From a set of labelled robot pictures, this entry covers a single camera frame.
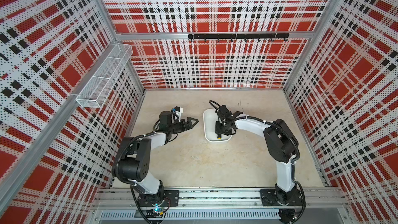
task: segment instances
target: black cable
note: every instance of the black cable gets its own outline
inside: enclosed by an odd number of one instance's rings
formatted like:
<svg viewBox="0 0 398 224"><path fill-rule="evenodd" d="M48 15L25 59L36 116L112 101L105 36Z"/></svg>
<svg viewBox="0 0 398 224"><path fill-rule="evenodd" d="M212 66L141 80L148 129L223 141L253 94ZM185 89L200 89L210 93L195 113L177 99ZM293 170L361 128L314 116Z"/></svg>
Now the black cable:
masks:
<svg viewBox="0 0 398 224"><path fill-rule="evenodd" d="M231 120L230 122L226 123L226 125L230 125L230 124L232 124L233 122L235 122L235 121L237 121L237 120L240 120L240 119L247 119L247 118L254 119L254 120L256 120L256 121L265 123L265 124L267 124L267 125L270 125L270 126L276 128L276 129L278 129L281 133L283 133L283 135L285 135L285 137L287 137L287 139L292 143L292 145L293 145L293 147L294 147L294 149L295 149L296 157L292 158L291 163L294 164L295 161L297 161L297 160L300 158L300 151L299 151L299 148L297 147L296 142L295 142L291 137L289 137L289 135L285 132L285 130L284 130L282 127L280 127L280 126L277 125L277 124L274 124L274 123L271 123L271 122L267 122L267 121L264 121L264 120L262 120L262 119L260 119L260 118L256 118L256 117L252 117L252 116L244 116L244 117L235 118L235 119Z"/></svg>
<svg viewBox="0 0 398 224"><path fill-rule="evenodd" d="M300 194L301 194L301 199L302 199L302 207L301 207L301 211L299 213L299 215L297 216L297 218L292 221L292 223L295 223L296 221L298 221L300 219L300 217L302 216L302 214L304 213L305 210L305 206L307 205L305 202L305 196L304 196L304 190L301 187L301 184L299 181L293 181L294 183L296 183L298 185L298 187L300 188Z"/></svg>
<svg viewBox="0 0 398 224"><path fill-rule="evenodd" d="M178 123L180 121L180 117L178 117L178 115L175 112L172 112L172 114L177 117L177 120L172 124Z"/></svg>
<svg viewBox="0 0 398 224"><path fill-rule="evenodd" d="M178 134L177 134L177 136L175 137L175 138L173 138L172 140L170 140L169 142L172 142L174 139L176 139L178 137Z"/></svg>
<svg viewBox="0 0 398 224"><path fill-rule="evenodd" d="M218 109L218 107L221 107L220 104L217 103L217 102L215 102L215 101L209 101L209 103L210 103L210 105L211 105L212 107L214 107L214 109L216 109L216 110Z"/></svg>
<svg viewBox="0 0 398 224"><path fill-rule="evenodd" d="M173 120L175 121L174 123L172 123L172 124L177 124L179 121L180 121L180 118L178 117L178 115L175 113L175 112L172 112L172 115L174 115L176 118L177 118L177 120L174 120L174 118L173 118ZM160 122L160 119L158 119L158 121L153 125L153 127L152 127L152 130L153 131L155 131L155 132L160 132L160 130L158 130L158 129L156 129L156 126L157 126L157 124Z"/></svg>
<svg viewBox="0 0 398 224"><path fill-rule="evenodd" d="M156 125L158 124L160 122L160 119L158 119L158 121L155 123L155 125L153 125L153 127L152 127L152 129L155 131L155 132L158 132L159 130L157 130L156 129Z"/></svg>
<svg viewBox="0 0 398 224"><path fill-rule="evenodd" d="M167 210L169 210L169 208L170 208L170 205L171 205L171 203L172 203L172 201L170 200L170 198L168 198L168 197L165 197L167 200L168 200L168 202L169 202L169 206L167 207L167 209L165 210L165 211L163 211L163 214L164 213L166 213L167 212Z"/></svg>
<svg viewBox="0 0 398 224"><path fill-rule="evenodd" d="M138 204L138 201L137 201L137 197L135 197L135 193L134 193L134 189L133 189L132 185L130 185L130 190L131 190L131 193L132 193L132 198L134 199L134 203L135 203L135 205L137 206L138 212L140 212L142 218L143 218L148 224L153 224L151 221L148 220L148 218L146 217L146 215L145 215L145 214L143 213L143 211L141 210L141 207L140 207L140 205Z"/></svg>

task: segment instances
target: mounting plate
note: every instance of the mounting plate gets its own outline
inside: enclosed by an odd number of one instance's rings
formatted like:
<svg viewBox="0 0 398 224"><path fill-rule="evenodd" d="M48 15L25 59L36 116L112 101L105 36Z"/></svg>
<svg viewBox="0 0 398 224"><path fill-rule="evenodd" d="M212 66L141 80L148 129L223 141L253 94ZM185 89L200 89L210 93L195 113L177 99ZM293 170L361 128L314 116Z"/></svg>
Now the mounting plate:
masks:
<svg viewBox="0 0 398 224"><path fill-rule="evenodd" d="M171 200L170 207L177 207L178 206L178 197L180 195L180 191L178 190L165 190L164 195L168 197ZM141 197L140 200L138 200L138 204L140 207L153 207L151 203L149 203L144 195L139 195ZM160 207L168 207L169 202L167 200L164 200Z"/></svg>
<svg viewBox="0 0 398 224"><path fill-rule="evenodd" d="M263 203L263 206L279 206L283 208L278 203L278 198L276 197L276 193L274 189L261 189L260 190L260 197L261 197L261 202ZM289 206L296 205L296 206L301 206L302 205L302 200L300 194L295 195L293 198L292 203L289 204Z"/></svg>

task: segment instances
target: aluminum frame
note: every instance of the aluminum frame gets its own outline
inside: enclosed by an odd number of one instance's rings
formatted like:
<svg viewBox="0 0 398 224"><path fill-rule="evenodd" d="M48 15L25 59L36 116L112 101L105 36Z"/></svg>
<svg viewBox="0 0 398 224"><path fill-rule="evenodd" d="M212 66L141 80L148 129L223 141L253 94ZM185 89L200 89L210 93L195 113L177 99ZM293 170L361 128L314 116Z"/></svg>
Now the aluminum frame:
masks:
<svg viewBox="0 0 398 224"><path fill-rule="evenodd" d="M175 32L175 33L132 33L132 34L116 34L119 41L123 40L160 40L160 39L185 39L188 40L188 35L194 34L273 34L273 33L289 33L289 38L313 38L316 35L315 31L256 31L256 32Z"/></svg>
<svg viewBox="0 0 398 224"><path fill-rule="evenodd" d="M255 188L182 188L165 187L166 190L179 190L180 198L177 207L170 210L182 212L184 210L277 210L281 208L294 208L294 206L263 207L260 190L274 189L272 187ZM341 210L348 207L348 203L340 190L336 187L304 187L307 208L338 208ZM143 210L153 207L142 207ZM92 212L88 223L96 224L102 220L102 213L118 211L137 210L130 189L100 189L95 197ZM349 212L344 213L348 220L352 218ZM130 218L129 220L142 220L142 218Z"/></svg>
<svg viewBox="0 0 398 224"><path fill-rule="evenodd" d="M278 91L281 88L257 88L257 87L168 87L168 88L148 88L146 91L166 91L166 90L218 90L218 91L228 91L228 90L260 90L260 91Z"/></svg>
<svg viewBox="0 0 398 224"><path fill-rule="evenodd" d="M96 5L98 7L99 14L102 17L104 24L107 26L108 31L109 31L110 35L112 36L112 39L117 40L115 28L114 28L114 25L113 25L110 15L107 13L108 11L105 8L105 4L103 3L102 0L93 0L93 1L96 3Z"/></svg>
<svg viewBox="0 0 398 224"><path fill-rule="evenodd" d="M299 56L296 66L293 67L290 76L287 78L287 81L284 86L284 90L288 91L293 83L296 81L297 76L301 68L304 66L305 62L310 58L310 54L316 45L319 43L319 40L322 38L323 30L327 27L329 20L333 16L336 7L338 6L341 0L330 0L329 3L326 5L325 12L318 20L318 23L315 27L315 35L313 38L309 40L310 43L307 43L304 47L304 50L301 52Z"/></svg>
<svg viewBox="0 0 398 224"><path fill-rule="evenodd" d="M26 150L25 154L19 159L10 174L4 179L3 183L0 185L0 215L2 215L7 209L10 202L17 195L27 178L42 159L43 155L47 152L51 143L62 130L68 119L72 116L74 110L79 105L76 101L77 96L105 61L112 48L113 46L109 45L102 53L97 62L83 77L77 88L67 97L66 101L58 109L54 117L37 136L36 141L33 142L29 149Z"/></svg>
<svg viewBox="0 0 398 224"><path fill-rule="evenodd" d="M325 170L323 169L321 163L319 162L319 159L318 159L316 153L314 152L314 149L312 148L311 141L309 140L309 138L308 138L308 136L307 136L307 134L306 134L306 132L304 130L304 127L303 127L302 123L300 122L300 118L297 115L296 110L294 109L292 103L289 100L289 96L286 94L286 92L283 92L283 94L286 97L287 104L289 105L290 110L291 110L291 112L293 114L293 117L296 120L297 126L300 129L301 135L304 138L306 146L307 146L307 148L308 148L308 150L309 150L309 152L311 154L312 160L315 162L315 167L318 170L318 173L319 173L319 176L321 178L322 183L324 184L324 186L330 186L331 187L330 180L329 180Z"/></svg>

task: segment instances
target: metal pole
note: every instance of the metal pole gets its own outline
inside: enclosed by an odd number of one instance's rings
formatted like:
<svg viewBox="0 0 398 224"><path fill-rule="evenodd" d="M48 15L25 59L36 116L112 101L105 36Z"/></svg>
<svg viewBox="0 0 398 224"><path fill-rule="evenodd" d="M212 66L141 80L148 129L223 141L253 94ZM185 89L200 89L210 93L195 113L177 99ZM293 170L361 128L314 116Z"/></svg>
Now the metal pole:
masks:
<svg viewBox="0 0 398 224"><path fill-rule="evenodd" d="M296 123L297 123L297 125L298 125L298 128L300 129L301 135L302 135L302 137L304 138L304 141L305 141L305 143L306 143L306 145L307 145L307 147L308 147L308 150L310 151L312 160L315 162L316 168L317 168L319 171L321 171L322 176L323 176L323 178L325 179L326 185L327 185L327 186L331 186L331 183L330 183L330 181L329 181L329 178L328 178L328 176L327 176L325 170L322 168L321 162L319 162L319 159L318 159L316 153L314 152L314 148L312 147L311 141L308 139L307 133L306 133L305 130L304 130L304 127L303 127L303 125L302 125L302 123L301 123L301 121L300 121L300 118L299 118L298 115L297 115L296 110L294 109L292 103L290 102L290 99L289 99L288 95L286 94L286 92L284 92L284 94L285 94L285 97L286 97L287 104L289 105L290 110L292 111L293 117L295 118Z"/></svg>
<svg viewBox="0 0 398 224"><path fill-rule="evenodd" d="M68 96L66 101L58 109L48 124L43 128L43 130L41 130L35 141L32 143L29 149L26 150L10 174L0 185L0 216L10 205L10 202L17 195L27 178L31 175L32 171L36 168L37 164L47 152L51 143L65 126L68 119L72 116L73 112L78 106L76 101L78 94L94 75L97 69L101 66L101 64L105 61L113 46L114 45L112 44L109 45L109 47L102 53L97 62L83 77L82 81Z"/></svg>
<svg viewBox="0 0 398 224"><path fill-rule="evenodd" d="M175 32L175 33L133 33L133 34L116 34L117 40L188 40L188 35L194 34L273 34L273 33L289 33L289 38L313 38L315 31L263 31L263 32Z"/></svg>
<svg viewBox="0 0 398 224"><path fill-rule="evenodd" d="M96 3L99 14L102 17L104 24L107 26L113 41L116 41L117 39L116 39L115 28L113 27L113 22L110 15L108 14L108 10L105 8L105 4L102 2L102 0L93 0L93 1Z"/></svg>
<svg viewBox="0 0 398 224"><path fill-rule="evenodd" d="M322 38L323 30L326 27L328 27L329 20L332 18L340 1L341 0L330 0L329 1L328 5L325 8L325 12L319 19L318 24L316 25L314 37L311 38L309 40L309 43L306 44L304 50L302 51L300 57L297 60L296 66L293 67L293 70L292 70L289 78L287 79L287 82L284 87L284 89L286 91L288 91L290 89L290 87L294 84L301 68L304 66L305 62L310 57L311 52L313 50L315 50L316 45L318 45L318 43L320 42L320 39Z"/></svg>

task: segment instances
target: red plaid pattern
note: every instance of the red plaid pattern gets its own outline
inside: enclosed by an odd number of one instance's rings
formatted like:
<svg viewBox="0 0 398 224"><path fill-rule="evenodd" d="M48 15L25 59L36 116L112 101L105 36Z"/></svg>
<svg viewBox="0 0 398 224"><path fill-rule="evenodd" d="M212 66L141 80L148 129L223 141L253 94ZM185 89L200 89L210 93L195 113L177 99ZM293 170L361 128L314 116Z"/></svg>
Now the red plaid pattern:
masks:
<svg viewBox="0 0 398 224"><path fill-rule="evenodd" d="M103 0L119 33L311 31L328 0Z"/></svg>
<svg viewBox="0 0 398 224"><path fill-rule="evenodd" d="M0 0L0 183L110 43L92 0ZM124 71L102 109L77 108L0 223L84 223L138 95Z"/></svg>
<svg viewBox="0 0 398 224"><path fill-rule="evenodd" d="M131 44L146 88L283 88L306 40L157 40Z"/></svg>
<svg viewBox="0 0 398 224"><path fill-rule="evenodd" d="M398 216L398 0L342 0L290 99L362 223Z"/></svg>

